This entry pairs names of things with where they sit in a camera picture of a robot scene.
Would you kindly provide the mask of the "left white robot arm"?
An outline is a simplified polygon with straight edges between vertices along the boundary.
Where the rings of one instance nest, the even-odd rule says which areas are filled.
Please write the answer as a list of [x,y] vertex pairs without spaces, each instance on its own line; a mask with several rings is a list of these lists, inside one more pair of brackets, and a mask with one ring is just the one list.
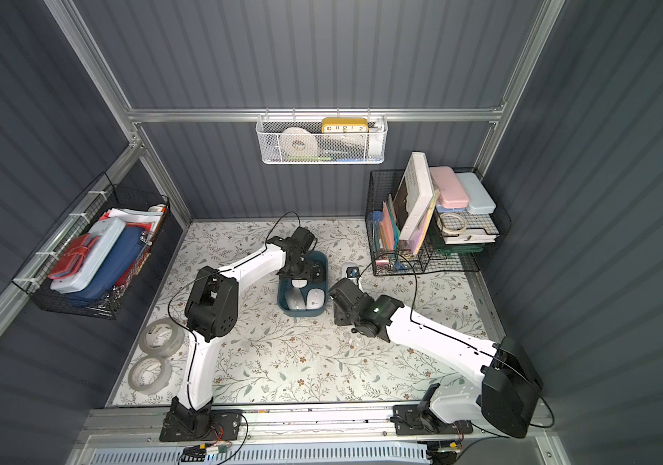
[[199,270],[184,309],[184,331],[193,342],[181,387],[163,422],[162,442],[207,439],[228,429],[212,414],[213,383],[223,339],[238,321],[241,293],[270,274],[309,281],[308,254],[315,243],[316,236],[299,226],[287,238],[267,238],[259,250],[230,265]]

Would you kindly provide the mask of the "white slim mouse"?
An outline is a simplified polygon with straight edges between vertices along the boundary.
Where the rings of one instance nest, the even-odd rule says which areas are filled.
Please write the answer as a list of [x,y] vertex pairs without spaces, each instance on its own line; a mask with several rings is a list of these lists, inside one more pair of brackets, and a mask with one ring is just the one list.
[[294,279],[291,281],[291,284],[294,288],[302,289],[307,286],[308,281],[304,279]]

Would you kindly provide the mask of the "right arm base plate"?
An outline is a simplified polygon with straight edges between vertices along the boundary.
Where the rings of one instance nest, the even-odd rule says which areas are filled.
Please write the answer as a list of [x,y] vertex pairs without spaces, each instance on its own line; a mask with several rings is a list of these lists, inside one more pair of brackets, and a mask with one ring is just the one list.
[[393,415],[389,421],[393,423],[398,436],[454,435],[460,437],[474,432],[474,426],[468,420],[445,424],[430,412],[420,412],[414,405],[394,405]]

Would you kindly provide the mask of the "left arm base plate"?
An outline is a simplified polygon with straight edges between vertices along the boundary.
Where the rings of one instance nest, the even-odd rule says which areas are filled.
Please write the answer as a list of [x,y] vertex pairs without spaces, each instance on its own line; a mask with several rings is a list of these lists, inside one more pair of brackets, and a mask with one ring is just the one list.
[[238,439],[242,423],[240,410],[218,410],[208,413],[168,412],[159,435],[161,443]]

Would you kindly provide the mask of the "teal plastic storage box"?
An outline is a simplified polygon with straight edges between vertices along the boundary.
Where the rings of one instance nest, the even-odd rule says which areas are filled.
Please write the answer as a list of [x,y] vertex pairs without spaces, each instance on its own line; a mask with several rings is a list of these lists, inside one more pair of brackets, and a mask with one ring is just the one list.
[[[325,292],[325,306],[326,306],[327,301],[329,300],[329,296],[327,295],[327,292],[329,291],[329,260],[327,259],[327,256],[324,253],[322,252],[319,253],[322,254],[322,282],[318,284],[312,284],[308,282],[307,286],[300,290],[302,291],[302,294],[306,302],[306,295],[309,290],[314,288],[322,289]],[[286,306],[285,293],[288,290],[290,290],[290,288],[294,288],[291,284],[291,281],[292,280],[288,278],[281,278],[279,281],[278,291],[277,291],[277,305],[287,316],[292,318],[313,318],[313,317],[318,317],[325,312],[325,306],[320,310],[308,311],[306,309],[305,311],[289,311]]]

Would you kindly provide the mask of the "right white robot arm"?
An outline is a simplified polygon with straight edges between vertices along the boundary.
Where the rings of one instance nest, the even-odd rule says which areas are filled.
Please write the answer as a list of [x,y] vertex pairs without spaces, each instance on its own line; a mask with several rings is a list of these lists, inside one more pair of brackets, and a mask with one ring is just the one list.
[[334,284],[329,296],[340,325],[435,358],[466,380],[460,388],[431,385],[410,421],[414,430],[442,434],[477,417],[504,436],[527,435],[544,383],[515,339],[493,342],[468,336],[391,296],[372,298],[349,278]]

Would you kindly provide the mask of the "white logo mouse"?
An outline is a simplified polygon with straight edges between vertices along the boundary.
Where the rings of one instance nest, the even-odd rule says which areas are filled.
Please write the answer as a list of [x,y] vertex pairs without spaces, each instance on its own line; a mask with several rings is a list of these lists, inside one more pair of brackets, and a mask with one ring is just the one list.
[[314,288],[308,291],[306,295],[305,307],[308,311],[320,310],[325,306],[325,292],[322,289]]

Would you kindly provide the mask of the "silver grey mouse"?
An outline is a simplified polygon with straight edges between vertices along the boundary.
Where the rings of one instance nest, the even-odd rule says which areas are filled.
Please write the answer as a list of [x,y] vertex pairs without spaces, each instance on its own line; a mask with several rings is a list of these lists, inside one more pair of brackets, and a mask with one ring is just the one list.
[[305,311],[306,302],[302,291],[298,288],[290,288],[285,293],[286,306],[289,311]]

